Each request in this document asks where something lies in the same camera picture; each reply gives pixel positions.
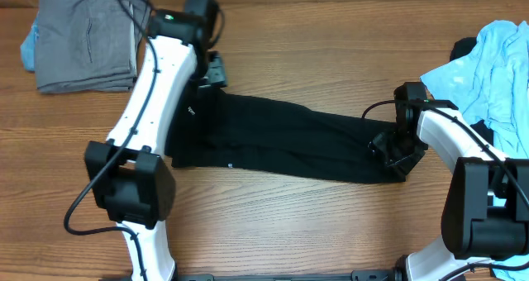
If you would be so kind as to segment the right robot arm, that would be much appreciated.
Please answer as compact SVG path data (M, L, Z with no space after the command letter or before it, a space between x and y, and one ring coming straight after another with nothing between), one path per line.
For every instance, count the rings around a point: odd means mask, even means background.
M404 83L390 101L396 128L369 147L384 166L407 175L432 148L452 173L441 235L395 267L359 270L354 280L462 280L475 269L507 269L528 252L528 161L494 148L448 100L430 100L422 83Z

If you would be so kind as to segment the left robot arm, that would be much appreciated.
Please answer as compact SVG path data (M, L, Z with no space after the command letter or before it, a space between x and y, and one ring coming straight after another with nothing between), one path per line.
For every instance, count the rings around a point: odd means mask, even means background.
M226 72L213 50L224 18L216 0L186 0L181 12L160 9L148 22L141 73L128 104L103 142L85 151L98 207L126 241L131 280L175 280L166 218L176 182L164 163L169 129L183 96L199 88L225 87Z

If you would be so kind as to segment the black polo shirt with logo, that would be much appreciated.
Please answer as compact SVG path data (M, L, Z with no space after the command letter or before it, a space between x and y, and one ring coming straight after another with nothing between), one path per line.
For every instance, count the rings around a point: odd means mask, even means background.
M392 128L302 105L186 88L165 153L175 168L224 167L350 183L401 183L368 144Z

